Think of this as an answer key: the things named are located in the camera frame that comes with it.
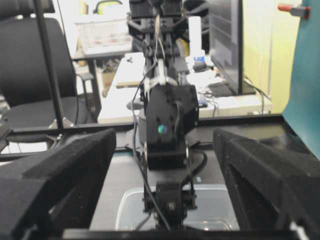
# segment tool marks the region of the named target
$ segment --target transparent plastic container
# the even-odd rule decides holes
[[[235,231],[239,225],[225,185],[197,184],[197,209],[189,210],[183,224],[204,231]],[[148,214],[143,212],[144,189],[132,188],[122,197],[115,224],[117,231],[132,231]],[[154,229],[156,222],[151,216],[141,230]]]

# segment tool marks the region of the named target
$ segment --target monitor stand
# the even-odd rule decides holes
[[[210,89],[212,95],[216,98],[231,97],[231,96],[237,95],[229,86],[229,84],[225,81],[215,83],[215,84],[210,84],[208,88]]]
[[[254,87],[250,86],[245,81],[242,82],[242,92],[239,95],[250,95],[256,94],[256,90]]]

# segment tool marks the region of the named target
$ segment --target green led light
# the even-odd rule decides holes
[[[158,126],[158,133],[159,134],[167,134],[168,133],[168,128],[166,125],[159,125]]]

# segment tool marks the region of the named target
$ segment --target white desk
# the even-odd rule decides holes
[[[127,109],[127,103],[132,100],[136,88],[116,88],[116,84],[123,81],[140,81],[143,76],[143,61],[130,63],[126,58],[121,60],[118,71],[114,77],[108,95],[102,100],[101,112],[98,116],[99,124],[126,124],[132,123],[133,117],[131,110]],[[262,110],[262,97],[256,95],[242,95],[216,98],[219,108],[215,111],[215,117],[234,117],[253,115]],[[272,103],[264,98],[264,111],[272,111]],[[200,108],[199,118],[212,118],[215,107],[208,105]]]

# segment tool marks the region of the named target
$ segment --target computer monitor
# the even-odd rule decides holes
[[[208,2],[211,60],[234,95],[254,94],[244,82],[243,1]]]

